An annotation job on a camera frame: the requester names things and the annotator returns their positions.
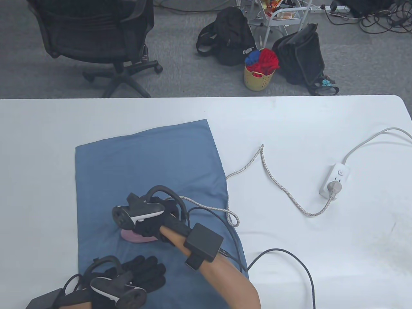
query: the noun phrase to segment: red cloth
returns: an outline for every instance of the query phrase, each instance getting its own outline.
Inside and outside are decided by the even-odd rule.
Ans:
[[[246,67],[249,72],[258,72],[264,75],[271,75],[276,69],[279,69],[279,59],[276,54],[267,48],[260,52],[259,61],[252,66]],[[253,74],[256,77],[262,77],[258,74]]]

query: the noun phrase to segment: gray carpet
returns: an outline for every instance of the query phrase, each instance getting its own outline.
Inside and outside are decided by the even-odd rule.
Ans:
[[[181,9],[207,9],[222,0],[169,0],[165,5]],[[200,30],[212,22],[215,13],[173,14],[155,10],[155,26],[147,36],[151,59],[164,67],[135,75],[153,97],[196,96],[301,96],[303,87],[293,86],[275,74],[270,85],[260,92],[243,84],[243,67],[224,67],[210,58],[197,55],[195,42]],[[324,14],[311,14],[309,22],[318,23],[325,74],[335,79],[342,95],[396,94],[412,113],[411,34],[368,35],[356,25],[333,26]],[[46,54],[34,16],[25,0],[0,0],[0,98],[97,98],[107,80],[89,84],[81,72],[101,68],[64,57]],[[289,33],[295,28],[288,27]],[[255,37],[264,29],[254,29]],[[271,35],[268,46],[277,38]],[[122,85],[114,97],[138,97]]]

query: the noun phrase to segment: pink object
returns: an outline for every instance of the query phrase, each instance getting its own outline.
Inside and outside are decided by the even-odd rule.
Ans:
[[[143,237],[140,234],[136,234],[133,231],[126,231],[125,229],[122,229],[120,235],[124,240],[129,241],[131,243],[148,243],[149,241],[157,240],[156,237]]]

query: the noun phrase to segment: blue towel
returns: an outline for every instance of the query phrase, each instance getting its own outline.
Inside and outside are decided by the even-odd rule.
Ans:
[[[112,220],[115,205],[127,205],[130,192],[139,196],[155,185],[165,185],[203,205],[225,208],[225,174],[206,120],[166,126],[120,136],[76,148],[77,225],[79,272],[94,258],[115,255],[127,262],[137,255],[155,255],[166,266],[166,285],[148,295],[145,307],[227,308],[199,272],[185,265],[186,257],[175,247],[155,241],[129,243]],[[195,205],[186,202],[187,209]],[[199,222],[224,237],[222,248],[236,256],[226,227],[206,211],[190,213],[192,226]],[[240,244],[241,260],[245,265]]]
[[[258,63],[259,57],[260,57],[260,50],[254,50],[253,52],[251,52],[245,60],[246,66],[252,66],[255,63]]]

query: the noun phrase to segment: black cable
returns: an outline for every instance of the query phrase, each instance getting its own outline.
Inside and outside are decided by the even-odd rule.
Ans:
[[[328,14],[328,12],[326,11],[326,6],[325,6],[324,4],[322,4],[322,5],[320,6],[320,8],[321,8],[322,10],[324,10],[325,15],[326,15],[326,17],[328,18],[329,22],[330,22],[331,24],[335,25],[335,26],[356,25],[356,24],[358,24],[358,23],[361,21],[361,19],[359,18],[356,22],[335,23],[335,22],[333,22],[333,21],[330,19],[329,14]],[[340,14],[340,15],[334,14],[334,15],[332,15],[332,16],[336,16],[336,17],[340,17],[340,18],[344,18],[344,19],[349,19],[348,16],[343,15],[343,14],[340,13],[340,12],[339,12],[339,14]]]
[[[335,26],[358,24],[359,28],[367,34],[381,34],[385,32],[412,33],[412,0],[400,0],[389,9],[383,9],[368,16],[358,18],[356,22],[347,23],[335,23],[329,17],[329,15],[332,15],[348,19],[346,15],[342,13],[328,14],[325,5],[321,5],[321,9],[325,11],[329,22]],[[373,26],[379,26],[383,31],[369,31],[368,28]]]
[[[232,240],[233,240],[234,246],[236,247],[236,253],[237,253],[238,261],[236,261],[233,257],[231,257],[231,259],[233,259],[235,262],[237,262],[237,263],[239,264],[239,271],[242,272],[242,268],[245,269],[245,267],[242,267],[243,265],[242,265],[242,263],[240,262],[240,261],[241,261],[240,249],[239,249],[239,245],[238,245],[238,243],[237,243],[237,241],[236,241],[236,238],[235,238],[235,236],[234,236],[234,234],[233,234],[232,227],[229,226],[229,224],[228,224],[227,222],[225,222],[221,217],[219,217],[218,215],[216,215],[213,211],[211,211],[210,209],[202,208],[202,207],[193,207],[192,209],[190,209],[190,210],[187,212],[187,225],[188,225],[189,227],[190,227],[190,212],[191,212],[192,210],[195,210],[195,209],[203,209],[203,210],[206,210],[206,211],[210,212],[212,215],[214,215],[217,219],[219,219],[219,220],[225,225],[225,227],[226,227],[227,230],[229,231],[230,236],[232,236]]]
[[[259,255],[250,263],[250,265],[248,266],[248,270],[251,269],[251,267],[253,266],[253,264],[255,264],[258,259],[260,259],[262,256],[264,256],[266,253],[272,252],[272,251],[281,251],[281,252],[284,252],[284,253],[289,254],[290,256],[294,257],[294,258],[303,266],[303,268],[305,268],[306,273],[307,273],[308,276],[309,276],[310,285],[311,285],[311,287],[312,287],[312,304],[313,304],[313,309],[316,309],[316,304],[315,304],[315,286],[314,286],[314,284],[313,284],[312,276],[311,276],[308,268],[306,267],[306,265],[303,264],[303,262],[302,262],[301,260],[299,260],[299,258],[298,258],[297,256],[295,256],[293,253],[291,253],[291,252],[289,252],[289,251],[287,251],[287,250],[285,250],[285,249],[279,249],[279,248],[267,249],[266,251],[263,251],[261,254],[259,254]]]
[[[77,290],[77,288],[79,287],[79,285],[81,284],[81,282],[82,282],[82,280],[83,280],[83,276],[82,276],[81,274],[75,274],[75,275],[71,276],[70,279],[67,280],[67,282],[65,283],[65,285],[64,285],[64,287],[63,287],[63,292],[66,292],[66,289],[67,289],[67,286],[69,285],[69,283],[72,282],[72,280],[73,280],[74,278],[77,278],[77,277],[79,277],[79,282],[76,284],[76,287],[74,288],[73,291],[76,291],[76,290]]]
[[[189,213],[190,213],[192,210],[195,210],[195,209],[203,209],[203,210],[206,210],[207,212],[210,212],[212,215],[214,215],[216,218],[218,218],[218,219],[225,225],[225,227],[227,228],[227,230],[228,230],[229,233],[230,233],[230,236],[232,236],[234,245],[235,245],[235,247],[236,247],[236,252],[237,252],[238,258],[236,259],[236,258],[233,257],[229,252],[227,252],[226,250],[223,250],[223,249],[220,249],[219,252],[220,252],[222,255],[224,255],[224,256],[226,256],[226,257],[234,260],[237,264],[239,264],[239,270],[240,270],[240,272],[242,272],[242,270],[244,270],[245,272],[248,272],[248,271],[252,268],[252,266],[256,263],[256,261],[257,261],[258,259],[260,259],[262,256],[264,256],[266,253],[269,253],[269,252],[272,252],[272,251],[281,251],[281,252],[287,253],[287,254],[289,254],[290,256],[292,256],[293,258],[295,258],[295,259],[303,266],[303,268],[306,270],[306,273],[307,273],[308,276],[309,276],[309,280],[310,280],[310,284],[311,284],[311,288],[312,288],[312,304],[313,304],[313,309],[316,309],[316,304],[315,304],[315,286],[314,286],[314,284],[313,284],[312,275],[310,274],[310,272],[309,272],[308,268],[306,267],[306,265],[303,264],[303,262],[302,262],[301,260],[299,260],[299,258],[298,258],[297,256],[295,256],[293,253],[291,253],[291,252],[289,252],[289,251],[287,251],[287,250],[285,250],[285,249],[279,249],[279,248],[268,249],[268,250],[262,252],[261,254],[259,254],[259,255],[249,264],[249,266],[246,268],[246,267],[242,264],[242,262],[241,262],[239,245],[238,245],[238,243],[237,243],[237,241],[236,241],[236,239],[235,239],[235,237],[234,237],[234,235],[233,235],[233,233],[232,233],[232,228],[231,228],[231,226],[229,226],[229,224],[228,224],[227,222],[225,222],[221,217],[219,217],[218,215],[216,215],[213,211],[211,211],[210,209],[202,208],[202,207],[193,207],[192,209],[190,209],[190,210],[187,212],[187,224],[189,225],[189,227],[190,227],[190,214],[189,214]]]

